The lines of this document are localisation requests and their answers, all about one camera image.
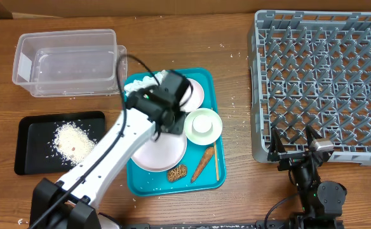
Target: clear plastic storage bin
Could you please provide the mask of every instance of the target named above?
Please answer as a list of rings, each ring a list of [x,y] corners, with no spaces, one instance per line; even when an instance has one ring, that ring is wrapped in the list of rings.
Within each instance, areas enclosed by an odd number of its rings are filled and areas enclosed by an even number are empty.
[[[125,53],[110,29],[23,34],[12,81],[35,97],[117,94],[115,62]],[[124,59],[121,82],[127,69]]]

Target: wooden table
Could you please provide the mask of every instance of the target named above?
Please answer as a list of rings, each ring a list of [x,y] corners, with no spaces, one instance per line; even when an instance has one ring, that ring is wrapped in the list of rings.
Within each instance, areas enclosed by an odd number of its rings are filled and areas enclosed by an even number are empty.
[[[130,193],[123,170],[107,191],[100,211],[122,223],[254,222],[263,219],[279,200],[295,193],[287,172],[252,158],[252,92],[246,59],[246,35],[252,22],[252,14],[0,20],[0,228],[27,228],[17,221],[29,219],[32,190],[43,178],[13,172],[20,119],[101,110],[109,128],[120,112],[118,96],[37,99],[14,85],[11,75],[16,45],[19,36],[29,32],[110,28],[116,31],[119,44],[153,70],[205,67],[213,75],[224,122],[225,183],[216,190],[139,198]],[[130,74],[144,72],[134,62],[129,66]],[[371,228],[371,167],[328,163],[319,173],[322,180],[342,183],[348,189],[342,217],[346,228]],[[56,181],[60,175],[45,176]],[[298,200],[291,201],[270,218],[285,219],[299,208]]]

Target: gray dish rack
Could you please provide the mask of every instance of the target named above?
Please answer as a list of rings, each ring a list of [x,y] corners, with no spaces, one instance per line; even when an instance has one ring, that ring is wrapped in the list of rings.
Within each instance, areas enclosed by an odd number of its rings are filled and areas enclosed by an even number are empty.
[[[256,161],[271,128],[291,153],[311,125],[334,143],[331,162],[371,165],[371,13],[261,10],[248,49]]]

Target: white bowl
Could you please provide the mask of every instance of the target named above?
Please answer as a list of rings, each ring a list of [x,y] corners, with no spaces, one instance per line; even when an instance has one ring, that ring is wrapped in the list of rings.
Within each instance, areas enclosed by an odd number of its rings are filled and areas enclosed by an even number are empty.
[[[206,146],[221,136],[222,120],[215,111],[199,108],[185,118],[184,132],[192,143]]]
[[[150,140],[141,146],[133,154],[132,160],[149,172],[163,172],[176,166],[186,149],[187,137],[184,132],[181,135],[162,133],[156,142]]]
[[[181,111],[184,112],[192,112],[197,110],[201,104],[204,101],[204,89],[203,87],[195,80],[193,79],[188,79],[192,85],[193,91],[192,95],[191,94],[191,87],[188,87],[187,90],[185,91],[185,94],[183,95],[183,98],[180,100],[180,104],[183,104],[189,97],[190,99],[187,101],[184,106],[180,108]]]

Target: white cup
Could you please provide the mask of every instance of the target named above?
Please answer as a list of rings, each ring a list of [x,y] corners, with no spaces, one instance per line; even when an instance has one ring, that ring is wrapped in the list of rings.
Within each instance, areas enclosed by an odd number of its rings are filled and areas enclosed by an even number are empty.
[[[199,115],[192,121],[192,131],[203,137],[212,131],[212,121],[207,115]]]

